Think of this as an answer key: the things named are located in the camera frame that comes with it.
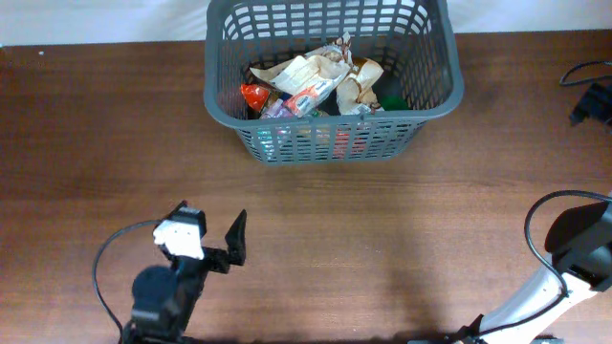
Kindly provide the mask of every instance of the black cable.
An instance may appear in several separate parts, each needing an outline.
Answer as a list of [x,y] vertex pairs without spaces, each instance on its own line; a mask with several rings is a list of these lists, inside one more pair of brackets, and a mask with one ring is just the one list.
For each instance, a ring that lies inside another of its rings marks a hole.
[[588,191],[580,191],[580,190],[561,190],[561,191],[556,191],[556,192],[552,192],[544,197],[542,197],[541,199],[537,200],[537,202],[535,202],[535,204],[532,206],[531,209],[529,209],[529,212],[527,212],[527,217],[525,218],[525,240],[527,241],[527,246],[529,247],[529,250],[534,254],[535,258],[537,258],[537,260],[546,268],[548,269],[550,272],[552,272],[554,274],[554,276],[558,279],[559,283],[561,284],[561,293],[559,294],[559,296],[557,297],[557,299],[555,299],[555,301],[553,301],[553,303],[551,303],[550,305],[548,305],[547,307],[543,308],[542,310],[522,319],[519,321],[516,321],[512,324],[507,324],[507,325],[502,325],[502,326],[498,326],[496,328],[492,328],[492,329],[488,329],[486,331],[483,331],[481,333],[478,334],[478,336],[483,336],[486,334],[491,334],[491,333],[496,333],[502,330],[507,330],[507,329],[511,329],[514,328],[516,326],[520,326],[523,325],[525,323],[528,323],[534,319],[539,318],[541,315],[545,314],[546,312],[548,312],[549,310],[551,310],[552,308],[556,307],[559,303],[561,303],[561,301],[563,301],[563,299],[565,297],[569,296],[569,290],[567,289],[567,283],[565,282],[565,280],[563,279],[563,277],[561,276],[560,273],[558,273],[558,271],[553,267],[552,264],[550,264],[536,249],[536,247],[534,247],[534,241],[532,240],[532,234],[531,234],[531,229],[530,229],[530,224],[532,221],[532,217],[534,217],[534,213],[536,212],[536,210],[543,204],[545,204],[546,202],[557,198],[557,197],[563,197],[563,196],[577,196],[577,197],[584,197],[584,198],[588,198],[588,199],[592,199],[592,200],[598,200],[598,201],[603,201],[603,202],[608,202],[608,203],[612,203],[612,197],[608,197],[602,194],[598,194],[595,192],[588,192]]
[[104,307],[104,310],[108,313],[108,316],[111,317],[111,319],[113,320],[113,322],[115,322],[115,325],[117,325],[117,328],[119,329],[119,344],[121,344],[123,338],[123,326],[121,325],[115,314],[110,310],[110,308],[108,308],[108,305],[106,304],[106,302],[104,302],[104,298],[102,298],[102,295],[99,292],[98,278],[96,277],[99,257],[101,257],[102,253],[110,245],[110,243],[113,242],[113,240],[119,238],[121,235],[129,233],[132,230],[143,226],[156,226],[161,222],[162,220],[143,221],[116,231],[115,234],[111,235],[108,239],[106,239],[104,244],[102,244],[102,246],[98,250],[98,254],[96,254],[96,258],[94,259],[94,264],[92,265],[92,282],[94,284],[94,291],[96,292],[96,296],[98,297],[99,303]]
[[581,79],[581,80],[577,80],[577,81],[566,81],[567,77],[579,70],[582,69],[584,67],[588,67],[588,66],[593,66],[593,65],[606,65],[606,66],[611,66],[612,67],[612,61],[589,61],[589,62],[583,62],[583,63],[579,63],[576,66],[574,66],[574,68],[572,68],[571,70],[567,71],[567,73],[565,75],[563,75],[561,77],[561,80],[559,81],[559,86],[562,87],[569,87],[569,86],[577,86],[577,85],[582,85],[585,83],[591,83],[591,82],[596,82],[596,81],[602,81],[602,80],[606,80],[606,79],[612,79],[612,75],[600,75],[600,76],[595,76],[595,77],[587,77],[586,79]]

